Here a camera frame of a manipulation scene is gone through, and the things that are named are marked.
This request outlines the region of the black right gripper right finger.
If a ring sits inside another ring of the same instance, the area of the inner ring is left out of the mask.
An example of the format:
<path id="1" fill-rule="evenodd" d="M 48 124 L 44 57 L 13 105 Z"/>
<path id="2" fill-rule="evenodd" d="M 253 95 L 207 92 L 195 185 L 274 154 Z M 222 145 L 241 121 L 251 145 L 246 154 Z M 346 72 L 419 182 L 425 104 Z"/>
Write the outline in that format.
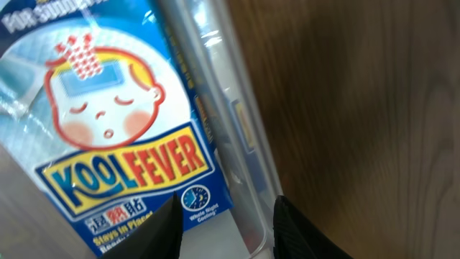
<path id="1" fill-rule="evenodd" d="M 275 259 L 351 259 L 298 210 L 286 196 L 275 200 Z"/>

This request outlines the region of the blue KoolFever box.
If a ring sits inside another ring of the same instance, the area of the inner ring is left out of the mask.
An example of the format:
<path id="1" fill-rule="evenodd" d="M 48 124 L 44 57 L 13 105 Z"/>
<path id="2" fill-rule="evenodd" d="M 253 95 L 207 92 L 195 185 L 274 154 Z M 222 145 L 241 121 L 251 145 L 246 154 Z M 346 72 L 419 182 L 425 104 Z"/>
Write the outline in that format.
<path id="1" fill-rule="evenodd" d="M 1 144 L 96 255 L 172 195 L 233 205 L 189 70 L 148 1 L 1 3 Z"/>

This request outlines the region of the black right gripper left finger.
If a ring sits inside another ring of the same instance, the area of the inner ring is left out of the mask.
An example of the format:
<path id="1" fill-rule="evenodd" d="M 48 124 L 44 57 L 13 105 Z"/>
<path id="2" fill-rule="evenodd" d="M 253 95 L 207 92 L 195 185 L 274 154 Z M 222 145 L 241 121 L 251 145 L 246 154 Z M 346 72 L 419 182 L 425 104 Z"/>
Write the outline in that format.
<path id="1" fill-rule="evenodd" d="M 183 208 L 176 193 L 102 259 L 178 259 Z"/>

